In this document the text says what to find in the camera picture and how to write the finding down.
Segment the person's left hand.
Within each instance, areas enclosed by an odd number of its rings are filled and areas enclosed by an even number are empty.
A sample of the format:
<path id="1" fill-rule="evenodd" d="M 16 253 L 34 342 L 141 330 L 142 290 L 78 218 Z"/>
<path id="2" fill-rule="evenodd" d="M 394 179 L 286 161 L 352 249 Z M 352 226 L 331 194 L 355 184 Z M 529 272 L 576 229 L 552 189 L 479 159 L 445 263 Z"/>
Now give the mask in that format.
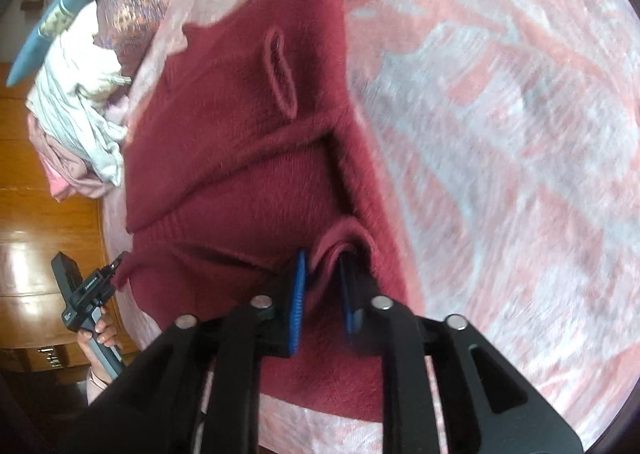
<path id="1" fill-rule="evenodd" d="M 119 351 L 118 330 L 105 307 L 99 307 L 81 323 L 77 342 L 88 359 L 92 376 L 111 384 L 122 373 L 124 361 Z"/>

